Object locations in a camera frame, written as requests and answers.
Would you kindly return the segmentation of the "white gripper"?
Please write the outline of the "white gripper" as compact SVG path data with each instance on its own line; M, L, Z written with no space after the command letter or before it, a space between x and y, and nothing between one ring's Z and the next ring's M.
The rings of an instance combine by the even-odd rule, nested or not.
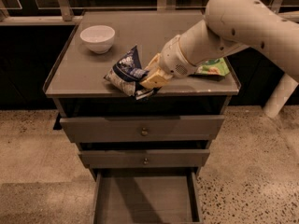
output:
M172 77L183 78L195 72L196 66L183 55L179 45L180 35L176 35L157 53L146 66L147 75L139 82L146 89L161 88Z

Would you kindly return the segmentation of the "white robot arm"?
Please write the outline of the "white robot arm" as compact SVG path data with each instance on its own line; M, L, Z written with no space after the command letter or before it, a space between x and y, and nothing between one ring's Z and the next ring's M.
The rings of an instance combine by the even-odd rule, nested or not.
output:
M201 63L237 53L246 45L299 81L299 24L281 18L260 0L209 0L204 18L169 40L146 67L141 85L160 88L195 73Z

